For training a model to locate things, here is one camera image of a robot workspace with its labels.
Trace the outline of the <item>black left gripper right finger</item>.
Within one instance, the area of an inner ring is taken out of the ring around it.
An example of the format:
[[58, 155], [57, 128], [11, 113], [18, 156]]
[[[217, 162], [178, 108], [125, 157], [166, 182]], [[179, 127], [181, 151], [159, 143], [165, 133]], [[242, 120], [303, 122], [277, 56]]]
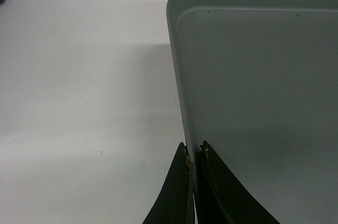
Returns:
[[203, 141], [200, 167], [226, 223], [278, 223], [241, 184], [213, 147]]

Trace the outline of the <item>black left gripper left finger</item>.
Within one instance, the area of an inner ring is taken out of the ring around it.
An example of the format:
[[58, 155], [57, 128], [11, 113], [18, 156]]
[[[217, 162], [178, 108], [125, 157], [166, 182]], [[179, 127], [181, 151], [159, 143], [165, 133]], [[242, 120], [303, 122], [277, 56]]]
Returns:
[[181, 142], [161, 191], [143, 223], [194, 223], [193, 169], [186, 146]]

